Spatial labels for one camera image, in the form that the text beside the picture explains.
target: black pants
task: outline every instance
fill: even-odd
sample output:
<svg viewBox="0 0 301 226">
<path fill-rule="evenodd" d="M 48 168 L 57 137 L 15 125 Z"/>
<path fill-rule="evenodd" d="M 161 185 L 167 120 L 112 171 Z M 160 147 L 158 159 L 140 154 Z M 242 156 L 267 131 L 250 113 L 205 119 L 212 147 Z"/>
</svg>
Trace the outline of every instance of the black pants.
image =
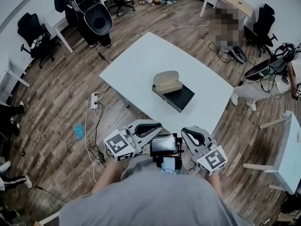
<svg viewBox="0 0 301 226">
<path fill-rule="evenodd" d="M 24 112 L 25 110 L 23 105 L 18 107 L 0 105 L 0 131 L 12 132 L 18 136 L 20 134 L 19 128 L 15 124 L 11 123 L 9 118 Z"/>
<path fill-rule="evenodd" d="M 108 33 L 105 35 L 97 35 L 89 28 L 84 18 L 81 18 L 81 16 L 79 16 L 79 24 L 77 29 L 88 45 L 94 45 L 97 43 L 97 41 L 99 41 L 102 46 L 107 46 L 112 43 Z"/>
<path fill-rule="evenodd" d="M 26 182 L 26 177 L 14 177 L 14 178 L 7 178 L 5 176 L 0 176 L 4 183 L 5 191 L 9 189 L 16 188 L 20 184 L 24 184 Z"/>
</svg>

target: black box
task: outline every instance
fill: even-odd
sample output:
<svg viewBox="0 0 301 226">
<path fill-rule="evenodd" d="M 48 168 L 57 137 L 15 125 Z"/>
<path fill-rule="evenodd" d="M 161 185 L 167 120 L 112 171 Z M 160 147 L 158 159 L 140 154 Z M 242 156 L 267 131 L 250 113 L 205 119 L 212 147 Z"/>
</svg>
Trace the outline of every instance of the black box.
<svg viewBox="0 0 301 226">
<path fill-rule="evenodd" d="M 160 96 L 167 103 L 169 103 L 178 112 L 182 112 L 182 110 L 184 110 L 188 102 L 190 102 L 192 97 L 195 95 L 195 93 L 193 93 L 185 85 L 183 85 L 182 89 L 166 94 L 159 94 L 156 91 L 156 86 L 152 85 L 152 91 L 154 91 L 158 96 Z"/>
</svg>

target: wooden floor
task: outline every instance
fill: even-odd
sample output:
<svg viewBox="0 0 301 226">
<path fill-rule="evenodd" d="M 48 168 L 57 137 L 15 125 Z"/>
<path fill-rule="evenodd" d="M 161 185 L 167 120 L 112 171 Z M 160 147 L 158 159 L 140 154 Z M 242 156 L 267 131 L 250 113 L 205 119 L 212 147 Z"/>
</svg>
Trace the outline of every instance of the wooden floor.
<svg viewBox="0 0 301 226">
<path fill-rule="evenodd" d="M 125 8 L 123 14 L 113 19 L 110 33 L 113 45 L 97 48 L 107 60 L 113 61 L 147 31 L 161 35 L 179 26 L 209 24 L 213 9 L 207 7 L 204 17 L 199 18 L 202 5 L 198 0 L 179 0 L 172 6 L 136 4 L 136 12 Z M 17 144 L 26 151 L 26 155 L 21 157 L 12 148 L 10 160 L 13 164 L 11 176 L 28 174 L 35 185 L 70 201 L 89 192 L 94 185 L 93 167 L 84 139 L 77 140 L 73 129 L 77 124 L 85 124 L 89 95 L 107 88 L 98 75 L 108 65 L 76 30 L 68 29 L 64 36 L 74 49 L 73 54 L 64 45 L 57 47 L 55 61 L 44 62 L 42 70 L 36 62 L 25 78 L 30 88 L 21 87 L 17 101 L 23 100 L 27 111 L 20 118 L 21 134 Z M 182 28 L 163 38 L 207 65 L 232 86 L 236 86 L 243 74 L 253 66 L 251 63 L 221 62 L 208 48 L 212 39 L 210 27 Z M 257 62 L 264 59 L 258 59 L 257 49 L 253 47 L 244 44 L 242 49 L 247 57 L 254 56 Z M 108 105 L 116 98 L 116 94 L 109 90 L 103 103 Z M 224 200 L 256 225 L 262 225 L 269 218 L 270 223 L 275 220 L 284 194 L 267 188 L 268 184 L 278 185 L 272 174 L 244 169 L 242 164 L 272 163 L 277 154 L 281 127 L 258 130 L 258 126 L 279 118 L 281 111 L 285 110 L 292 110 L 300 121 L 300 108 L 301 104 L 293 101 L 290 95 L 281 100 L 270 98 L 260 101 L 255 113 L 243 101 L 238 106 L 229 102 L 214 131 L 213 136 L 223 145 L 229 159 L 221 173 Z M 121 101 L 109 107 L 97 131 L 100 149 L 103 151 L 102 139 L 110 131 L 144 117 L 137 111 L 126 109 Z M 96 123 L 94 112 L 88 109 L 89 147 L 94 144 Z M 191 165 L 188 155 L 184 154 L 187 168 Z M 95 177 L 99 178 L 104 168 L 97 161 L 95 163 Z M 19 186 L 7 193 L 7 204 L 19 210 L 26 220 L 35 221 L 60 210 L 64 202 L 44 191 Z"/>
</svg>

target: gray shirt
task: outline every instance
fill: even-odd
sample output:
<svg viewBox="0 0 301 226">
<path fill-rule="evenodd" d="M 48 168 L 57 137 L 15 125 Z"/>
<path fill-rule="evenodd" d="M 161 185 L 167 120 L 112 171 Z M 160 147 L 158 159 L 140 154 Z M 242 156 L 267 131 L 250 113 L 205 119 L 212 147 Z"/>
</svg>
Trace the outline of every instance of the gray shirt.
<svg viewBox="0 0 301 226">
<path fill-rule="evenodd" d="M 133 167 L 121 182 L 66 204 L 60 226 L 252 225 L 228 208 L 206 180 L 142 168 Z"/>
</svg>

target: display screen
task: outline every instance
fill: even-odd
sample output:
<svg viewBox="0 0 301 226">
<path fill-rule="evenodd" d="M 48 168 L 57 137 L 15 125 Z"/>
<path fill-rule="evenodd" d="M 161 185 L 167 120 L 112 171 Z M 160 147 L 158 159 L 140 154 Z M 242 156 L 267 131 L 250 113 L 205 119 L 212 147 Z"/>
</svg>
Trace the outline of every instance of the display screen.
<svg viewBox="0 0 301 226">
<path fill-rule="evenodd" d="M 176 143 L 173 135 L 159 135 L 151 142 L 151 150 L 153 152 L 175 151 Z"/>
</svg>

